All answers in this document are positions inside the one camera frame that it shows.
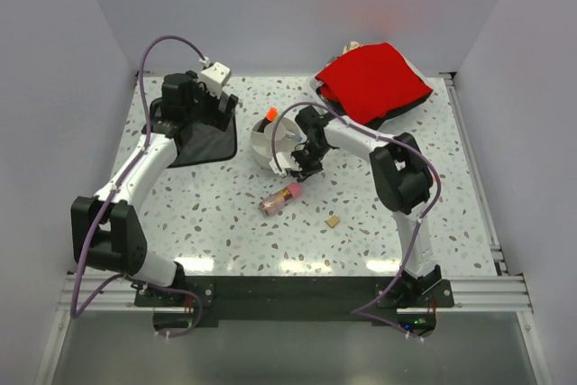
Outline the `orange capped marker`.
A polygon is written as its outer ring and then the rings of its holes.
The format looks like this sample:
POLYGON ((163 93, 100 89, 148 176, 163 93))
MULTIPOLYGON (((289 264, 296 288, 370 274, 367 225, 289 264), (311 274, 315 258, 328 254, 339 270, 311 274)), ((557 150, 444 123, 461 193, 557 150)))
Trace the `orange capped marker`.
POLYGON ((278 110, 275 107, 271 107, 265 117, 262 119, 261 124, 259 126, 259 132, 263 133, 265 128, 274 122, 278 114, 278 110))

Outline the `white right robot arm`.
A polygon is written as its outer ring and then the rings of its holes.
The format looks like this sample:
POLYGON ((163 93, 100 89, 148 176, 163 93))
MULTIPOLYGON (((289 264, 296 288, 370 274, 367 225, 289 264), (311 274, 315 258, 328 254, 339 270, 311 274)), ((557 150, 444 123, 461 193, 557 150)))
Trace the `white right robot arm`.
POLYGON ((440 198, 441 183, 415 138, 409 133, 374 132, 347 117, 321 114, 312 106, 301 109, 295 122, 306 141, 289 158, 296 164, 290 171, 293 177, 307 179, 322 171, 322 160, 331 150, 348 152, 370 164, 377 197, 393 215, 402 251, 400 275, 388 289, 401 290, 411 306, 423 306, 442 279, 426 221, 440 198))

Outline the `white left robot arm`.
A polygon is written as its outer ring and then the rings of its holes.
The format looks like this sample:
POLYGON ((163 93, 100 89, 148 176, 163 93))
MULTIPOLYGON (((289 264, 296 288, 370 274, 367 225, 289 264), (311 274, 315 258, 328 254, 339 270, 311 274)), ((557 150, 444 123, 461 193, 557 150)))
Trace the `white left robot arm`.
POLYGON ((215 63, 163 79, 160 97, 144 106, 147 123, 129 159, 93 196, 77 197, 71 206, 78 265, 155 285, 156 297, 167 306, 185 299, 181 265, 149 248, 138 214, 165 169, 235 156, 238 98, 224 91, 231 75, 215 63))

